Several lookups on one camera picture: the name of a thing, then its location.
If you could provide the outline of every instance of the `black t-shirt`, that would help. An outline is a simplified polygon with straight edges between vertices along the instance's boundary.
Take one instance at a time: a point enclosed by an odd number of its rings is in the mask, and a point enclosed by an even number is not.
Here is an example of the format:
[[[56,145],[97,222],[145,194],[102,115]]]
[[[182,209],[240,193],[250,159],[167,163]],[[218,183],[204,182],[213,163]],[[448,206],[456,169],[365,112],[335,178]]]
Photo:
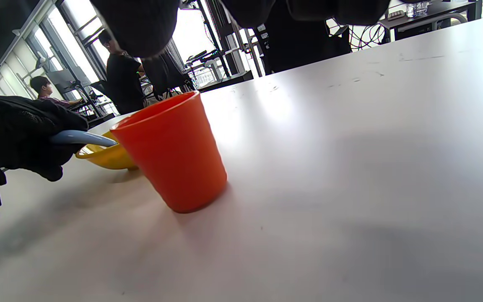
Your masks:
[[[144,108],[139,67],[136,59],[124,55],[111,54],[107,60],[107,83],[113,90],[111,101],[122,115]]]

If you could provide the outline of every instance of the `black glove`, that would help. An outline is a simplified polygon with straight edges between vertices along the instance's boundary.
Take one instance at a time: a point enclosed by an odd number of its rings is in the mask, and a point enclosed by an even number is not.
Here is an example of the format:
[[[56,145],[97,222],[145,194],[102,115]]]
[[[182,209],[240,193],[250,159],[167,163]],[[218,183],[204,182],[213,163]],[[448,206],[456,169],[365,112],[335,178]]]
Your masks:
[[[52,102],[0,96],[0,185],[6,183],[1,168],[30,170],[52,182],[61,179],[61,166],[83,145],[53,145],[49,137],[87,129],[84,118]]]

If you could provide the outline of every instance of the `seated person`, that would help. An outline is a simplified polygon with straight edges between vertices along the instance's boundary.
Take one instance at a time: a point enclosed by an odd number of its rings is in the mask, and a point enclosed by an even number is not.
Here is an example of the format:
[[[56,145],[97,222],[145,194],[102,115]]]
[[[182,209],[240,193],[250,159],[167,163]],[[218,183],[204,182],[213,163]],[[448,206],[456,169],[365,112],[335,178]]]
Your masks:
[[[32,78],[31,81],[29,81],[29,85],[39,94],[39,101],[50,101],[65,108],[75,105],[81,101],[65,101],[50,97],[53,93],[52,84],[49,82],[48,78],[43,76],[36,76]]]
[[[98,40],[109,50],[107,60],[107,83],[113,96],[109,96],[121,115],[144,108],[144,93],[140,85],[138,73],[143,73],[141,63],[129,57],[117,41],[107,31],[102,31]]]

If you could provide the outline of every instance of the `orange cup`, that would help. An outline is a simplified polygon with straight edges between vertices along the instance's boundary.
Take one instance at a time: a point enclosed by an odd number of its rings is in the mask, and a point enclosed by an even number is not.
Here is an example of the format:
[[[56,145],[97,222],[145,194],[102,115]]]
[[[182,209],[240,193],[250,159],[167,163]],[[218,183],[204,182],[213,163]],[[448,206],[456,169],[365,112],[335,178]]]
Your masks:
[[[115,124],[111,133],[175,212],[207,206],[226,186],[198,91],[146,107]]]

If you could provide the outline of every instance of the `desk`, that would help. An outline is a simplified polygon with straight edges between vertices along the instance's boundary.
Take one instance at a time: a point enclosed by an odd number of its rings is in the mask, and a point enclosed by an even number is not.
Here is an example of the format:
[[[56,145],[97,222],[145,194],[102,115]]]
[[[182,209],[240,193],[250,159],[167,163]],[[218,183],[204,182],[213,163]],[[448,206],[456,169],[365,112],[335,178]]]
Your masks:
[[[478,0],[477,2],[435,2],[428,5],[428,12],[424,16],[420,17],[402,17],[399,19],[395,19],[392,21],[388,21],[387,19],[380,20],[379,23],[383,25],[386,29],[394,30],[396,40],[400,40],[399,35],[397,35],[397,29],[399,27],[403,27],[405,25],[412,25],[414,23],[420,23],[429,18],[447,15],[451,12],[463,12],[467,11],[467,20],[474,21],[481,18],[481,15],[478,15],[478,4],[480,6],[480,10],[482,8],[482,0]]]
[[[139,172],[8,171],[0,302],[483,301],[483,20],[203,103],[229,186],[199,212]]]
[[[198,90],[204,93],[207,91],[223,88],[223,87],[238,84],[238,83],[243,83],[245,81],[249,81],[253,79],[254,79],[253,71],[244,71],[242,73],[225,77],[219,81],[211,82],[210,84],[207,84],[199,88]]]

